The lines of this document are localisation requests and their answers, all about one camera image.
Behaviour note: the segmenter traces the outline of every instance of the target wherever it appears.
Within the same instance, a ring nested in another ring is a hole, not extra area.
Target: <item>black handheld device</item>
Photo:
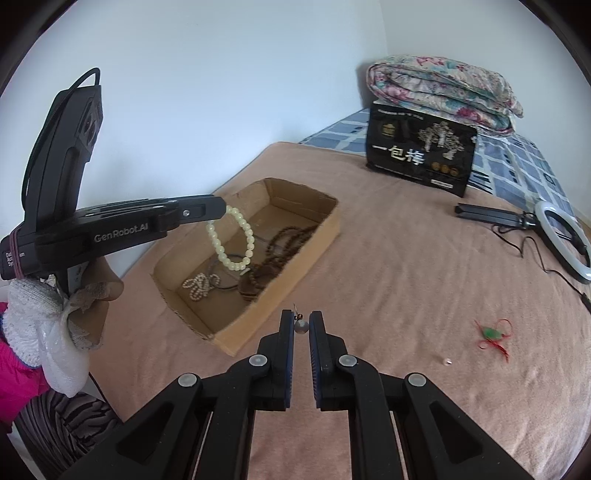
[[[80,86],[94,76],[95,84]],[[100,70],[57,94],[29,157],[22,182],[22,224],[0,242],[0,277],[55,274],[94,258],[165,237],[182,223],[221,218],[220,197],[197,195],[111,203],[76,210],[84,167],[103,122]]]

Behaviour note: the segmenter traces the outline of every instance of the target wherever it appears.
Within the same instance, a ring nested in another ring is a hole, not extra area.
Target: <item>red string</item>
[[[506,338],[510,338],[511,336],[513,336],[513,325],[507,319],[500,319],[500,320],[497,320],[497,322],[495,324],[495,330],[498,330],[498,327],[501,322],[507,322],[509,324],[509,328],[510,328],[509,333],[501,333],[501,338],[499,340],[493,340],[490,338],[485,338],[484,340],[479,340],[478,347],[485,350],[486,348],[488,348],[489,345],[492,345],[494,348],[497,348],[501,351],[501,353],[505,356],[505,360],[507,361],[507,363],[509,363],[509,352],[501,345],[500,342],[502,342]],[[476,323],[476,326],[478,327],[480,333],[484,336],[484,327],[481,326],[477,320],[474,320],[474,323]]]

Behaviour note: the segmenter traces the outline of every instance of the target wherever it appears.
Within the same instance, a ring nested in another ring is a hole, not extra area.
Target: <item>striped fabric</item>
[[[68,398],[54,390],[33,398],[14,423],[46,480],[57,479],[121,425],[105,402],[85,393]]]

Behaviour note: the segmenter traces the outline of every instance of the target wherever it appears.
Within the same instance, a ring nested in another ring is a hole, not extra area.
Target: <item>white wall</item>
[[[519,0],[381,0],[388,53],[445,56],[500,72],[540,147],[591,219],[591,87],[556,35]]]
[[[210,193],[270,143],[360,109],[359,68],[385,54],[378,0],[79,0],[0,98],[0,235],[22,220],[51,101],[91,67],[105,119],[79,207]],[[143,250],[110,262],[122,273]]]

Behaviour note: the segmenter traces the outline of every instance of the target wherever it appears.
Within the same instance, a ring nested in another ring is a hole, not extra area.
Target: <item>pink fabric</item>
[[[0,421],[10,428],[28,401],[47,390],[49,385],[43,370],[23,364],[10,346],[0,339]]]
[[[589,312],[557,275],[544,273],[532,245],[521,258],[488,225],[454,214],[460,201],[516,208],[476,189],[460,199],[378,174],[357,155],[286,143],[267,148],[217,193],[265,177],[338,198],[339,237],[236,358],[198,338],[151,277],[173,245],[204,225],[181,225],[156,242],[125,276],[103,346],[91,352],[92,374],[119,416],[128,419],[185,372],[209,377],[252,355],[261,336],[277,331],[281,309],[295,303],[304,317],[322,310],[326,330],[380,372],[428,376],[536,480],[561,478],[591,430]],[[538,244],[546,266],[564,272]],[[503,342],[509,363],[497,349],[478,348],[474,321],[494,326],[500,318],[514,327]],[[248,478],[351,478],[347,413],[316,409],[306,335],[294,339],[291,408],[256,414]]]

